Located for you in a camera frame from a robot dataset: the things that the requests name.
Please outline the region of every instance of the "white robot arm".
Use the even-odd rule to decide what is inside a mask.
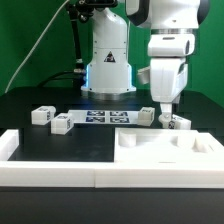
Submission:
[[[205,19],[209,0],[127,0],[128,18],[136,26],[151,29],[148,45],[151,95],[160,102],[159,121],[168,128],[172,103],[187,84],[186,57],[195,49],[194,30]]]

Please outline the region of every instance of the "green wall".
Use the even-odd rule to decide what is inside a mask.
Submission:
[[[4,93],[16,68],[62,3],[62,0],[0,1],[0,94]],[[197,50],[189,59],[187,89],[202,92],[224,107],[223,8],[223,0],[213,1],[209,17],[200,26]],[[113,11],[125,18],[124,5]],[[92,55],[91,22],[79,24],[79,29],[83,58],[88,63]],[[131,25],[129,63],[133,66],[133,84],[138,88],[148,88],[138,83],[135,74],[137,69],[149,63],[146,52],[149,38],[149,30]],[[18,74],[12,88],[36,86],[46,77],[58,71],[71,70],[74,66],[72,30],[68,15],[63,10]],[[71,86],[71,83],[54,82],[54,85]]]

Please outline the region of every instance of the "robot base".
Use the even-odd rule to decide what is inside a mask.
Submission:
[[[132,88],[128,92],[123,93],[100,93],[90,90],[84,90],[84,88],[82,88],[81,93],[83,97],[93,98],[97,100],[118,101],[134,97],[136,95],[136,88]]]

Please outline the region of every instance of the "black table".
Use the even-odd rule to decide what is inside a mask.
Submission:
[[[1,132],[16,128],[21,134],[21,146],[10,160],[113,162],[115,126],[78,124],[66,136],[51,136],[49,125],[31,125],[30,112],[42,105],[55,106],[57,113],[69,109],[138,111],[151,106],[156,108],[156,116],[160,114],[148,91],[119,102],[102,102],[82,98],[73,89],[17,88],[0,97]],[[176,114],[190,119],[192,129],[210,132],[224,144],[224,109],[203,94],[183,92]],[[160,127],[156,118],[150,128]],[[43,144],[48,153],[42,150]],[[223,189],[0,187],[0,223],[4,224],[222,224],[223,208]]]

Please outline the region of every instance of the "white foam insert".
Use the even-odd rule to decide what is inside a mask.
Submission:
[[[122,132],[134,133],[136,145],[119,145]],[[7,131],[0,138],[0,152],[15,150],[17,144],[11,143],[18,143],[16,133]],[[191,143],[185,146],[187,139]],[[8,158],[4,153],[0,157],[0,186],[224,188],[224,147],[197,131],[117,128],[114,163]]]

